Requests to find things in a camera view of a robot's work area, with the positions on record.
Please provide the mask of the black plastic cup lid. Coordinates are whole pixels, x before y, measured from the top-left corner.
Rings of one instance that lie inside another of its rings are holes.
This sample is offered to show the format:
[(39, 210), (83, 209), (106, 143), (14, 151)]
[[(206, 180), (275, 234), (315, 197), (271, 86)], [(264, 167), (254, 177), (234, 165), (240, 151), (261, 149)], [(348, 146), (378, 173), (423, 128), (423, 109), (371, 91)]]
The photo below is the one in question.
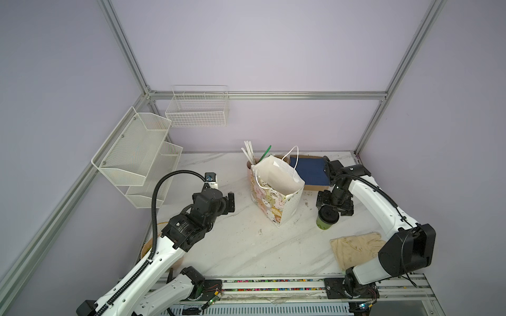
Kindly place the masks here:
[(330, 205), (321, 206), (318, 210), (318, 220), (325, 225), (334, 225), (340, 217), (339, 212)]

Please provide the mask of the green paper coffee cup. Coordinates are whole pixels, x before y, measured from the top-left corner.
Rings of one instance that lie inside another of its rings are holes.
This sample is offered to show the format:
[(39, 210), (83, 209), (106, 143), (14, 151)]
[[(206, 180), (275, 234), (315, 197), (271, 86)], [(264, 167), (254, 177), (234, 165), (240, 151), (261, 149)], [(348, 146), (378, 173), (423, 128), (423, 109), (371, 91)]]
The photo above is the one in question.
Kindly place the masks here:
[(328, 230), (339, 221), (339, 212), (329, 205), (321, 206), (318, 210), (316, 225), (321, 230)]

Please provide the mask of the cartoon animal paper gift bag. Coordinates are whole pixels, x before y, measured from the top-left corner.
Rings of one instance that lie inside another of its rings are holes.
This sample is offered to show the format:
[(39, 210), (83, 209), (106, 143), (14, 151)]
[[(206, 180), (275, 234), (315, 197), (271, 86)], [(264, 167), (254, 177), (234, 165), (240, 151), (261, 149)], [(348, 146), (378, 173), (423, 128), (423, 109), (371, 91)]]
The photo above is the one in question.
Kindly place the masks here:
[(297, 211), (305, 181), (297, 171), (299, 147), (283, 157), (269, 155), (249, 167), (252, 201), (277, 227), (284, 225)]

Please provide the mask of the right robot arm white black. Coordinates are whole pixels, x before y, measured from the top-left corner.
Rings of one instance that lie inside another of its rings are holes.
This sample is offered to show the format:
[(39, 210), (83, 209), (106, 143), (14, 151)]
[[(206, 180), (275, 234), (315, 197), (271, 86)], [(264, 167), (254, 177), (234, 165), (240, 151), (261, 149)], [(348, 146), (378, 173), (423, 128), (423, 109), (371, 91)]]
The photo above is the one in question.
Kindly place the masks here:
[(324, 172), (331, 190), (318, 193), (316, 207), (318, 228), (325, 230), (341, 216), (354, 213), (357, 198), (378, 221), (387, 241), (374, 259), (352, 266), (336, 285), (327, 284), (328, 291), (339, 298), (375, 298), (374, 285), (391, 277), (407, 276), (432, 263), (436, 231), (429, 224), (420, 224), (408, 216), (375, 182), (363, 165), (345, 167), (340, 161), (324, 157)]

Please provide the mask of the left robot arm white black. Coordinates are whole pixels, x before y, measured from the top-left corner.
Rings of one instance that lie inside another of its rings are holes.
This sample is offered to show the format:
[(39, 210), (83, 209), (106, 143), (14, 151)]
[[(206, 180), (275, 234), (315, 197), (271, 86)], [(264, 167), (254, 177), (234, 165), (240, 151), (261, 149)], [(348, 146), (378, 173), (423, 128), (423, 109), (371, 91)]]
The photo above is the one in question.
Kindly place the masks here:
[(204, 277), (195, 268), (185, 268), (171, 283), (150, 293), (150, 289), (174, 263), (209, 233), (221, 215), (235, 211), (235, 195), (216, 188), (204, 188), (192, 196), (192, 204), (172, 217), (161, 233), (155, 234), (151, 250), (109, 292), (86, 300), (77, 315), (153, 315), (196, 292)]

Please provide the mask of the cardboard box of blue napkins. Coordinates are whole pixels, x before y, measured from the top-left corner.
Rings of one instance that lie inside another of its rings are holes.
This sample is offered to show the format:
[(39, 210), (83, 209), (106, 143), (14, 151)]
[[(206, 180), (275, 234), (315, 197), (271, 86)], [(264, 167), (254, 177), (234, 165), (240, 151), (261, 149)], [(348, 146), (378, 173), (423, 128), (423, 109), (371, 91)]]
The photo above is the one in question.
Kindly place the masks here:
[(323, 157), (311, 155), (292, 155), (290, 166), (293, 167), (301, 179), (304, 180), (304, 190), (323, 191), (329, 188), (329, 179), (325, 174)]

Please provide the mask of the beige cloth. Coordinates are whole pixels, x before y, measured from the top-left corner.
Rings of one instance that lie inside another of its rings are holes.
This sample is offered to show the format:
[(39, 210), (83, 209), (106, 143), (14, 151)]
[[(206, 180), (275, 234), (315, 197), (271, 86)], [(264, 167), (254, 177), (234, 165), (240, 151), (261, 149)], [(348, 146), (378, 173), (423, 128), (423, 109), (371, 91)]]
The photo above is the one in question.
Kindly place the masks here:
[(336, 238), (329, 243), (341, 271), (376, 258), (386, 245), (386, 241), (377, 232)]

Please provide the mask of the white wrapped straw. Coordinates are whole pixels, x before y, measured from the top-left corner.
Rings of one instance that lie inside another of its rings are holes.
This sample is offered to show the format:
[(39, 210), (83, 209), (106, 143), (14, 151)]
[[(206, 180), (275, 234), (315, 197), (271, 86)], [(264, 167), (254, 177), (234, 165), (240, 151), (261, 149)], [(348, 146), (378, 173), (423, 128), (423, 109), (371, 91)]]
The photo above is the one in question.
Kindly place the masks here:
[(250, 141), (244, 141), (244, 146), (241, 148), (242, 152), (246, 155), (249, 163), (251, 165), (256, 164), (256, 159), (254, 156), (254, 151), (252, 149), (252, 143)]

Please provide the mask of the green wrapped straw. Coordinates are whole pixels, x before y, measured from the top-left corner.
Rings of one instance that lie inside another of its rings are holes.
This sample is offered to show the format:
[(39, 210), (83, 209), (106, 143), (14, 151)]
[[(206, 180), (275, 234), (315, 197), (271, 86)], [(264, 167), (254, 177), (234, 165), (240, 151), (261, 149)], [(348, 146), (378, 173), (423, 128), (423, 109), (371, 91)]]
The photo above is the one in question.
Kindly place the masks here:
[(258, 162), (261, 162), (264, 158), (266, 158), (266, 157), (267, 157), (267, 155), (269, 154), (269, 152), (270, 152), (270, 150), (271, 150), (271, 147), (272, 147), (271, 145), (269, 145), (269, 146), (267, 147), (267, 149), (266, 149), (266, 150), (265, 150), (265, 152), (262, 154), (262, 156), (261, 156), (261, 158), (259, 159), (259, 161), (258, 161)]

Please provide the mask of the white mesh two-tier shelf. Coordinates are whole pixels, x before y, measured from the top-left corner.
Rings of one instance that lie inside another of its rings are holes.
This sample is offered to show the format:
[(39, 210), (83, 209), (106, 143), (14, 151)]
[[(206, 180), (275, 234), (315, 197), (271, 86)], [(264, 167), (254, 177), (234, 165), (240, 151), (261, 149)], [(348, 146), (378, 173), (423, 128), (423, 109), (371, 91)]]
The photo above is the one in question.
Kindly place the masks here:
[(162, 176), (176, 171), (183, 148), (168, 141), (171, 121), (131, 107), (91, 159), (137, 209), (149, 209)]

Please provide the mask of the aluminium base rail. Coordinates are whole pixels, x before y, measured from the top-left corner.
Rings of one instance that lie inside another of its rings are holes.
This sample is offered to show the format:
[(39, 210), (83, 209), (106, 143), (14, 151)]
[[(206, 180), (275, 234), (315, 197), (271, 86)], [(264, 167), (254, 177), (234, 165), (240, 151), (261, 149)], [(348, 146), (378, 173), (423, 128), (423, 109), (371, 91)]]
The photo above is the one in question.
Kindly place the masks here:
[(381, 280), (348, 296), (342, 275), (207, 279), (199, 297), (166, 276), (134, 315), (444, 315), (424, 275)]

